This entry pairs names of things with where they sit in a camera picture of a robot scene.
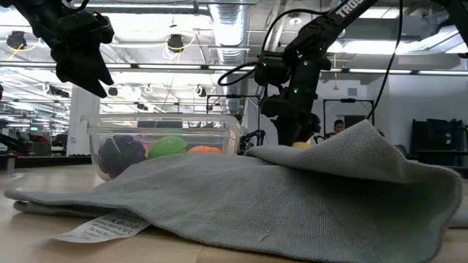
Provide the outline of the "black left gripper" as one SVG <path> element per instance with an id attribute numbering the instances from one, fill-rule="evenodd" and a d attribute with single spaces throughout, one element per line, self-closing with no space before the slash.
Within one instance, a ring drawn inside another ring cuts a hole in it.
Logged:
<path id="1" fill-rule="evenodd" d="M 50 55 L 56 62 L 56 75 L 61 82 L 70 82 L 99 98 L 107 92 L 101 82 L 114 84 L 95 41 L 68 42 L 52 46 Z"/>

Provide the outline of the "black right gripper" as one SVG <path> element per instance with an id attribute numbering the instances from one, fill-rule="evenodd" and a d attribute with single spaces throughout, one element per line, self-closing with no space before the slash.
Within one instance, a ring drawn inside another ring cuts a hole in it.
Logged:
<path id="1" fill-rule="evenodd" d="M 292 128 L 296 132 L 306 132 L 306 133 L 320 133 L 321 132 L 321 120 L 314 113 L 300 113 L 298 118 L 292 117 L 283 117 L 279 116 L 274 121 L 277 129 L 282 128 Z M 308 142 L 311 138 L 310 134 L 301 135 L 298 137 L 299 142 Z M 279 134 L 278 143 L 280 145 L 292 146 L 296 140 L 295 134 Z"/>

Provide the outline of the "purple toy grapes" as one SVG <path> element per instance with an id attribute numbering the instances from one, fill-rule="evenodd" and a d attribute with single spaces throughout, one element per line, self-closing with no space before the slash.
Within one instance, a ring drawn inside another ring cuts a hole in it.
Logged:
<path id="1" fill-rule="evenodd" d="M 99 168 L 110 179 L 114 179 L 129 166 L 145 161 L 146 149 L 130 135 L 115 135 L 106 139 L 97 156 Z"/>

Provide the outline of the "orange toy orange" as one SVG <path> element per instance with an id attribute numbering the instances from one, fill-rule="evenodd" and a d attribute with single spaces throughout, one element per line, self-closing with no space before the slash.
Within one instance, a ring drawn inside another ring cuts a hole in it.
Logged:
<path id="1" fill-rule="evenodd" d="M 215 147 L 199 145 L 188 150 L 188 153 L 222 153 L 222 150 Z"/>

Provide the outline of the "green toy lime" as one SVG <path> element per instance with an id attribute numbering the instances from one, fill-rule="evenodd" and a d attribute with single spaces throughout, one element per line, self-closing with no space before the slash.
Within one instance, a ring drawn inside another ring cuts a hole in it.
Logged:
<path id="1" fill-rule="evenodd" d="M 177 153 L 186 153 L 187 145 L 188 143 L 180 137 L 163 137 L 154 142 L 147 158 L 155 159 Z"/>

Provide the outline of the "clear plastic tupperware container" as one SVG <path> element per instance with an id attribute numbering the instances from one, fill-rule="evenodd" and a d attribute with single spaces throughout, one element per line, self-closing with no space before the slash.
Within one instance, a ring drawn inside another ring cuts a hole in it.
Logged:
<path id="1" fill-rule="evenodd" d="M 212 120 L 219 120 L 226 115 L 211 115 Z M 98 166 L 98 150 L 106 139 L 115 135 L 130 135 L 135 140 L 152 143 L 167 137 L 175 136 L 185 140 L 190 148 L 199 145 L 219 148 L 224 154 L 235 154 L 239 142 L 226 137 L 210 136 L 206 128 L 219 128 L 220 123 L 208 122 L 207 114 L 186 113 L 116 113 L 84 115 L 81 121 L 86 125 L 89 136 L 91 161 L 97 175 L 105 180 L 110 179 Z"/>

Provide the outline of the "grey cloth with label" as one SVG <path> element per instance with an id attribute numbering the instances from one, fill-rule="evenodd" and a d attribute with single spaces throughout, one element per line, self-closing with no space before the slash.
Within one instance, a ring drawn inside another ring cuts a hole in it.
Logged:
<path id="1" fill-rule="evenodd" d="M 182 153 L 134 164 L 91 191 L 8 190 L 17 210 L 127 210 L 207 245 L 335 263 L 426 263 L 468 228 L 456 171 L 406 159 L 361 121 L 309 149 Z"/>

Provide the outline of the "long ceiling light bar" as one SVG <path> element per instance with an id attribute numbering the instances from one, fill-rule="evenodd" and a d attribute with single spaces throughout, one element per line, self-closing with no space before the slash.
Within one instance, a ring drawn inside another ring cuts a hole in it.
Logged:
<path id="1" fill-rule="evenodd" d="M 0 67 L 5 68 L 24 68 L 24 69 L 49 69 L 56 68 L 55 62 L 26 62 L 26 61 L 0 61 Z M 111 63 L 106 64 L 110 71 L 153 71 L 153 72 L 226 72 L 235 68 L 235 66 L 209 65 L 209 64 L 125 64 Z M 331 68 L 325 70 L 332 74 L 365 74 L 365 75 L 383 75 L 385 69 L 361 69 L 361 68 Z M 419 70 L 419 69 L 391 69 L 390 75 L 425 75 L 425 76 L 453 76 L 468 77 L 468 71 L 458 70 Z"/>

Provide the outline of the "black ceiling device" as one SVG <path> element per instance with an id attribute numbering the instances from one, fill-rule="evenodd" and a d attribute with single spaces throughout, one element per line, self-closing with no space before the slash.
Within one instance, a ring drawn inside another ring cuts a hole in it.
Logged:
<path id="1" fill-rule="evenodd" d="M 12 49 L 24 49 L 27 46 L 24 31 L 12 31 L 7 37 L 7 45 Z"/>
<path id="2" fill-rule="evenodd" d="M 180 53 L 184 49 L 184 43 L 181 34 L 171 34 L 166 41 L 167 49 L 173 53 Z"/>

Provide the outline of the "black shelf unit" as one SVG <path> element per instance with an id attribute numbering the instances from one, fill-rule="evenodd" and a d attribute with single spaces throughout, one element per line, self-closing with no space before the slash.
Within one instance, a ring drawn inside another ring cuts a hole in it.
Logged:
<path id="1" fill-rule="evenodd" d="M 409 154 L 419 162 L 447 167 L 463 167 L 468 158 L 467 135 L 462 120 L 428 118 L 412 120 Z"/>

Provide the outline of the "black stand frame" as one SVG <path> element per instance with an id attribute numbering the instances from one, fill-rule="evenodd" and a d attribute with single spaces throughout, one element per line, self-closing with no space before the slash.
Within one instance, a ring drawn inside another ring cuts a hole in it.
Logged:
<path id="1" fill-rule="evenodd" d="M 322 101 L 322 132 L 329 138 L 333 132 L 334 122 L 344 121 L 344 129 L 368 119 L 374 123 L 374 116 L 369 114 L 374 109 L 374 101 L 370 99 L 324 99 Z"/>
<path id="2" fill-rule="evenodd" d="M 228 139 L 235 140 L 236 142 L 241 142 L 241 140 L 246 140 L 247 142 L 250 141 L 252 138 L 256 139 L 257 145 L 262 144 L 262 139 L 265 136 L 265 132 L 260 129 L 260 125 L 257 125 L 257 129 L 254 131 L 247 131 L 243 124 L 238 121 L 236 118 L 226 115 L 221 117 L 219 120 L 212 120 L 211 116 L 209 115 L 210 111 L 212 111 L 213 106 L 222 106 L 218 103 L 219 98 L 225 98 L 225 100 L 229 99 L 247 99 L 247 98 L 257 98 L 259 96 L 254 95 L 240 95 L 240 94 L 228 94 L 228 95 L 207 95 L 206 103 L 205 103 L 205 110 L 208 116 L 208 122 L 214 121 L 219 122 L 219 128 L 206 128 L 208 135 L 210 136 L 217 136 L 217 137 L 226 137 Z"/>

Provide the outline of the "black metal table frame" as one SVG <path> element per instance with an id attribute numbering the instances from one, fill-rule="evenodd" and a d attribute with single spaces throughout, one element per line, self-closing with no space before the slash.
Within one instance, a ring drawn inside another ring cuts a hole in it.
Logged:
<path id="1" fill-rule="evenodd" d="M 7 168 L 7 159 L 15 161 L 15 168 L 57 167 L 91 164 L 90 156 L 0 156 L 0 170 Z"/>

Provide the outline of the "silver air duct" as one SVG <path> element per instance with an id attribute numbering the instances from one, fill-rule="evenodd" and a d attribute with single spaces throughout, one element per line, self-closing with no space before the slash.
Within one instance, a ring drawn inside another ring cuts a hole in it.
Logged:
<path id="1" fill-rule="evenodd" d="M 213 18 L 213 33 L 215 43 L 220 47 L 217 50 L 219 63 L 228 66 L 239 66 L 247 62 L 247 51 L 242 50 L 246 44 L 246 26 L 248 25 L 249 7 L 240 4 L 210 4 L 210 13 Z M 230 83 L 241 77 L 242 74 L 232 74 L 222 83 Z M 222 87 L 226 95 L 247 95 L 247 78 L 233 85 Z M 245 99 L 225 99 L 229 113 L 242 113 Z"/>

